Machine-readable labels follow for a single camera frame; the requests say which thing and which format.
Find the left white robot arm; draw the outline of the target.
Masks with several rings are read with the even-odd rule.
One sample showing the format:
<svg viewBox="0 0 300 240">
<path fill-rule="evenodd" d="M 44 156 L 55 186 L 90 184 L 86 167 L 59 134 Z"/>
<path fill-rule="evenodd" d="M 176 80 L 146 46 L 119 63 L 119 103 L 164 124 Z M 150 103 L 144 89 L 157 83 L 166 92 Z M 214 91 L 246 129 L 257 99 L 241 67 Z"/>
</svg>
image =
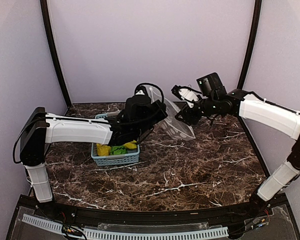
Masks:
<svg viewBox="0 0 300 240">
<path fill-rule="evenodd" d="M 19 157 L 13 157 L 13 162 L 25 167 L 41 210 L 48 217 L 57 218 L 61 208 L 53 201 L 45 146 L 58 142 L 120 146 L 137 141 L 168 116 L 166 108 L 163 99 L 152 101 L 142 94 L 128 98 L 124 109 L 115 117 L 101 120 L 60 116 L 37 107 L 14 143 L 13 149 L 19 149 Z"/>
</svg>

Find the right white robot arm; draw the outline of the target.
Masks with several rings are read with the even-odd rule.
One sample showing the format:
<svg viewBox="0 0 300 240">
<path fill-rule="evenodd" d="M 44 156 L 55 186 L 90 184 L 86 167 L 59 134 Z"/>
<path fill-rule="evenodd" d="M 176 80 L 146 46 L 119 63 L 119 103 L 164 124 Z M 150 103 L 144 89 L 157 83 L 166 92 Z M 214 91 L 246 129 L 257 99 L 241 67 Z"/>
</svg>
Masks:
<svg viewBox="0 0 300 240">
<path fill-rule="evenodd" d="M 215 117 L 234 116 L 252 126 L 261 125 L 258 137 L 286 137 L 285 143 L 291 147 L 284 150 L 286 159 L 258 187 L 245 205 L 245 213 L 256 217 L 278 192 L 300 176 L 300 111 L 281 106 L 259 96 L 254 91 L 234 89 L 227 92 L 216 72 L 196 80 L 199 89 L 175 85 L 171 92 L 186 104 L 176 119 L 195 125 L 201 118 L 213 122 Z"/>
</svg>

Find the green toy watermelon ball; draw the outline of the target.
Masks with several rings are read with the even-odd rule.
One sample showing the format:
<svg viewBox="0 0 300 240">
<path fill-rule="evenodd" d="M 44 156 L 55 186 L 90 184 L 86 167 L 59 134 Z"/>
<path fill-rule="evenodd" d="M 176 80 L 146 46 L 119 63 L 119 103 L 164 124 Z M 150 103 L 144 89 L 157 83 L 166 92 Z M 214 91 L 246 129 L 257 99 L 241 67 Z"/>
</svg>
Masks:
<svg viewBox="0 0 300 240">
<path fill-rule="evenodd" d="M 128 150 L 123 147 L 123 145 L 120 146 L 112 146 L 110 150 L 110 155 L 125 155 L 128 153 Z"/>
</svg>

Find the clear dotted zip bag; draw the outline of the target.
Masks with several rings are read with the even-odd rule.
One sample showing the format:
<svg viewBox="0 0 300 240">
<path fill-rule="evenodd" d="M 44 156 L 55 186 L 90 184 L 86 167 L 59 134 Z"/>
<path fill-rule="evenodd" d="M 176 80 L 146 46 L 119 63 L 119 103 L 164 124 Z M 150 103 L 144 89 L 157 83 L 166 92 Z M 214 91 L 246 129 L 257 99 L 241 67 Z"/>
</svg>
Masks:
<svg viewBox="0 0 300 240">
<path fill-rule="evenodd" d="M 146 84 L 143 84 L 142 86 L 146 88 L 146 92 L 151 98 L 151 102 L 155 102 L 156 100 L 161 102 L 162 95 L 158 88 Z M 166 97 L 164 97 L 164 104 L 166 105 L 165 111 L 167 117 L 157 123 L 157 125 L 173 140 L 194 140 L 196 137 L 193 128 L 175 118 L 181 109 Z"/>
</svg>

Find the blue perforated plastic basket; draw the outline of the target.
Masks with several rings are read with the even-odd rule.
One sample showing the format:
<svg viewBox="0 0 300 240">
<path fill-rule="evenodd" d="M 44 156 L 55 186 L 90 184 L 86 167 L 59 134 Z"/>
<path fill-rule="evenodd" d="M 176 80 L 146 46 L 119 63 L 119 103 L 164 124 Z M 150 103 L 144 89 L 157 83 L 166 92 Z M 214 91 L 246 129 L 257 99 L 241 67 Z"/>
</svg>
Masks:
<svg viewBox="0 0 300 240">
<path fill-rule="evenodd" d="M 91 147 L 91 158 L 99 167 L 138 163 L 139 156 L 140 147 L 136 141 L 113 146 L 93 143 Z"/>
</svg>

